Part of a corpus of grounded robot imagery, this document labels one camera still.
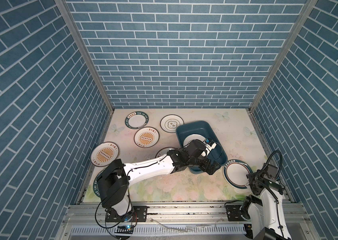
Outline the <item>green red rim plate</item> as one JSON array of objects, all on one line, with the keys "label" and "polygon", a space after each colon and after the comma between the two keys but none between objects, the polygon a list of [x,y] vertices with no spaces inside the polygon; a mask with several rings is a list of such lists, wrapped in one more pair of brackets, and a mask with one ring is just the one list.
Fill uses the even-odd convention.
[{"label": "green red rim plate", "polygon": [[251,167],[241,160],[228,160],[223,167],[226,181],[234,188],[245,190],[249,186],[247,175],[252,174]]}]

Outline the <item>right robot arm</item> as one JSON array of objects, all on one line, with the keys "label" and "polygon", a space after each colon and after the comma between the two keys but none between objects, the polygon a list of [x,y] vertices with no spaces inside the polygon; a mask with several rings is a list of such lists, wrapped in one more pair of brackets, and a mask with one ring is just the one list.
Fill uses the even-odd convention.
[{"label": "right robot arm", "polygon": [[264,164],[261,170],[247,175],[252,194],[240,208],[243,219],[251,222],[254,240],[290,240],[282,207],[283,189],[276,182],[279,170]]}]

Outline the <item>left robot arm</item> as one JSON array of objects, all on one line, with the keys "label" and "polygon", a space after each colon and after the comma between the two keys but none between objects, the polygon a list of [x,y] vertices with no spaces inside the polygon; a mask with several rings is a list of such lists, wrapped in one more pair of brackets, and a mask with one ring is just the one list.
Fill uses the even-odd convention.
[{"label": "left robot arm", "polygon": [[217,143],[206,139],[192,140],[180,149],[168,151],[156,159],[138,163],[123,163],[116,159],[96,177],[96,190],[100,195],[99,206],[113,209],[119,218],[130,216],[134,209],[130,200],[129,187],[141,181],[182,172],[196,167],[213,175],[220,164],[208,158]]}]

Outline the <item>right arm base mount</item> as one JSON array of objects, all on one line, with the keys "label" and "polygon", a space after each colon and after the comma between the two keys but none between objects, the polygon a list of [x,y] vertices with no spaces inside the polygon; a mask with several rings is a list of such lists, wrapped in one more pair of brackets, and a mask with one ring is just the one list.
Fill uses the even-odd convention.
[{"label": "right arm base mount", "polygon": [[249,222],[250,217],[242,210],[242,205],[226,205],[227,219],[229,222]]}]

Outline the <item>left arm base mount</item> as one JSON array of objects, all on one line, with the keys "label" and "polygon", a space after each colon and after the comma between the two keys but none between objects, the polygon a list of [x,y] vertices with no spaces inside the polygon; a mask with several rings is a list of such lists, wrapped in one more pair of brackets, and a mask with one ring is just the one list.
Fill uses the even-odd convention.
[{"label": "left arm base mount", "polygon": [[134,219],[134,222],[137,221],[138,223],[143,223],[147,220],[148,207],[139,205],[133,206],[129,208],[124,215],[120,215],[115,209],[110,208],[107,210],[107,213],[106,220],[110,223],[127,222],[131,218]]}]

